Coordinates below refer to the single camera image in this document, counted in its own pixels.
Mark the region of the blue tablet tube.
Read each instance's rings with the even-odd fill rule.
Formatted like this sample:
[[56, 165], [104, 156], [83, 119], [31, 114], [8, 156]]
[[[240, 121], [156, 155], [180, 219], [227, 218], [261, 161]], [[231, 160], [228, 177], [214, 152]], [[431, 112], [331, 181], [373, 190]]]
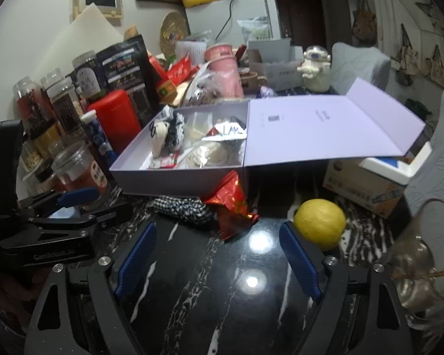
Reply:
[[83, 114], [80, 120], [90, 138], [90, 142], [92, 142], [94, 148], [98, 151], [101, 158], [103, 158], [106, 166], [110, 168], [117, 159], [117, 154], [111, 147], [110, 141], [98, 120], [96, 110], [91, 110]]

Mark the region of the white plush toy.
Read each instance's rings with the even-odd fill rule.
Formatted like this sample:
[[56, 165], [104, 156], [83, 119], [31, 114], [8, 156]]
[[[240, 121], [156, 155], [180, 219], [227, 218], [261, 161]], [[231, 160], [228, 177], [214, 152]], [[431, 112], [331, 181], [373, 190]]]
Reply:
[[152, 156], [180, 151], [184, 144], [185, 119], [171, 106], [165, 106], [150, 123]]

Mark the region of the cardboard product box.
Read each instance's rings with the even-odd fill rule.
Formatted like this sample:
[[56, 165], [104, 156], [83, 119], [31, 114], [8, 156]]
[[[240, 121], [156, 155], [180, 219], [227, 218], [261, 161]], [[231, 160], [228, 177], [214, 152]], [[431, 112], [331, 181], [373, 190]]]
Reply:
[[406, 187], [360, 167], [352, 159], [332, 159], [323, 187], [387, 219]]

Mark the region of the silver foil snack bag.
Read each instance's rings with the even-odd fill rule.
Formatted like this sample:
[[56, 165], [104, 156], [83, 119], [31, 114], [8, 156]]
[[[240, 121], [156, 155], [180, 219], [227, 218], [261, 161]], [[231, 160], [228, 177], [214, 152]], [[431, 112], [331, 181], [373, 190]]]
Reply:
[[208, 131], [203, 141], [225, 142], [234, 140], [246, 140], [247, 131], [243, 123], [232, 117], [229, 120], [217, 122]]

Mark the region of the white foam board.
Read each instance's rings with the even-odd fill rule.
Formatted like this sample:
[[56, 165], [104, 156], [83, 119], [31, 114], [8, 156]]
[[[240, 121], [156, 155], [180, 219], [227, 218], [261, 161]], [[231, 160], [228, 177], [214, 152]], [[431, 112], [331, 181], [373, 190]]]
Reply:
[[123, 41], [123, 34], [112, 26], [95, 4], [88, 6], [47, 48], [32, 78], [40, 80], [59, 68], [64, 75], [73, 71], [73, 60], [86, 53], [96, 53]]

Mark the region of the pale green snack packet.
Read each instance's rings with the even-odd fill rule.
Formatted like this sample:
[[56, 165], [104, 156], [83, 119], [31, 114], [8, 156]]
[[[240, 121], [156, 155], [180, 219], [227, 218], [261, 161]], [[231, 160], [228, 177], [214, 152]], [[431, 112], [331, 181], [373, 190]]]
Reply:
[[203, 139], [213, 127], [212, 112], [194, 112], [187, 117], [185, 139], [195, 143]]

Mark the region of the grey chair near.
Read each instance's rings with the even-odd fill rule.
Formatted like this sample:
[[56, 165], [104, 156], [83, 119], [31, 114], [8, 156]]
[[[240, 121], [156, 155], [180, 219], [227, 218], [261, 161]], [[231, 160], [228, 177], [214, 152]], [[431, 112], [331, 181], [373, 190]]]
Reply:
[[430, 141], [432, 152], [411, 179], [405, 192], [416, 236], [432, 255], [432, 268], [444, 271], [444, 93], [440, 117]]

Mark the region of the white astronaut figurine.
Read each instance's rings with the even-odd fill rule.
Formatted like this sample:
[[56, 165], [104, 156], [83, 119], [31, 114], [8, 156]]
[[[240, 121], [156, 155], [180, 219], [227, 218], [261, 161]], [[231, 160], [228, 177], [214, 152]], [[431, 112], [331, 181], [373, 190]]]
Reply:
[[322, 46], [310, 46], [304, 51], [304, 61], [297, 71], [306, 90], [326, 93], [330, 87], [331, 55]]

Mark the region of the wall intercom panel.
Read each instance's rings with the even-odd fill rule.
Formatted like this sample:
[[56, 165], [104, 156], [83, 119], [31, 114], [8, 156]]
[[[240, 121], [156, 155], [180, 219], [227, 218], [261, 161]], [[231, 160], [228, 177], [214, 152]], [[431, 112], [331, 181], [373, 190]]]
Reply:
[[95, 4], [106, 18], [123, 17], [123, 0], [73, 0], [73, 19], [92, 4]]

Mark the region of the clear plastic bag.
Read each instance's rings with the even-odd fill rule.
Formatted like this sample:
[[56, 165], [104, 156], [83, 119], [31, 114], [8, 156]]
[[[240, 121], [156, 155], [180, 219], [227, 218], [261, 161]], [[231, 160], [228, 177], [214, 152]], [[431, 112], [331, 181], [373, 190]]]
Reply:
[[194, 147], [186, 156], [190, 168], [225, 167], [239, 164], [237, 146], [229, 142], [206, 141]]

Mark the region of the white gift box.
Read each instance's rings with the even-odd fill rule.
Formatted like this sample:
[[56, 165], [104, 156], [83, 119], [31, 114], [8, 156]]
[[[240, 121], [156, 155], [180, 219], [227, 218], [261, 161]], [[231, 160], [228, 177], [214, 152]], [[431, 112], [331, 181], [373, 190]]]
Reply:
[[292, 95], [181, 107], [246, 125], [242, 156], [229, 166], [148, 167], [151, 131], [144, 128], [111, 166], [126, 194], [200, 197], [235, 170], [246, 185], [250, 167], [312, 160], [404, 156], [425, 123], [386, 92], [355, 79], [346, 95]]

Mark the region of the black white checkered cloth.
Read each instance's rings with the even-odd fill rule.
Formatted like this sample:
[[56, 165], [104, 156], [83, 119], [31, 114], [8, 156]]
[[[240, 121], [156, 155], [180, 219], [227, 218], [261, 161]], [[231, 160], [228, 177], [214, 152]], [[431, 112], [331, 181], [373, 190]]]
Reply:
[[151, 200], [158, 213], [195, 225], [206, 225], [215, 219], [214, 212], [199, 198], [160, 196]]

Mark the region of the yellow lemon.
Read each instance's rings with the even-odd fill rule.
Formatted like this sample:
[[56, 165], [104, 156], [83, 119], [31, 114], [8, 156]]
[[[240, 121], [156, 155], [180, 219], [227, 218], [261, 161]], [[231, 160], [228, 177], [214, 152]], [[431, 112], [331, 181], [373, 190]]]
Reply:
[[329, 251], [338, 247], [346, 228], [346, 216], [335, 203], [312, 199], [299, 207], [293, 223], [304, 239], [322, 251]]

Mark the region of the red white snack packet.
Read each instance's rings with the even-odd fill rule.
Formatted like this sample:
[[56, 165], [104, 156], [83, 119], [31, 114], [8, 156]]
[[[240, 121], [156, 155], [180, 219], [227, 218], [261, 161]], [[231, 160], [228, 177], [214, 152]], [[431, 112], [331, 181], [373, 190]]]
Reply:
[[152, 157], [149, 169], [173, 169], [178, 165], [179, 152], [171, 152], [165, 156]]

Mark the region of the hanging tote bag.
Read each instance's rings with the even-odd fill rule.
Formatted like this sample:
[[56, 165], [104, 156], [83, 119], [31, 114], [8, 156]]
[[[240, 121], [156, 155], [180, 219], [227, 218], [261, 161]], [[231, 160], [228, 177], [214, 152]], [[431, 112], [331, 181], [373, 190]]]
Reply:
[[353, 37], [361, 43], [375, 44], [377, 42], [376, 14], [371, 10], [368, 0], [358, 0], [351, 32]]

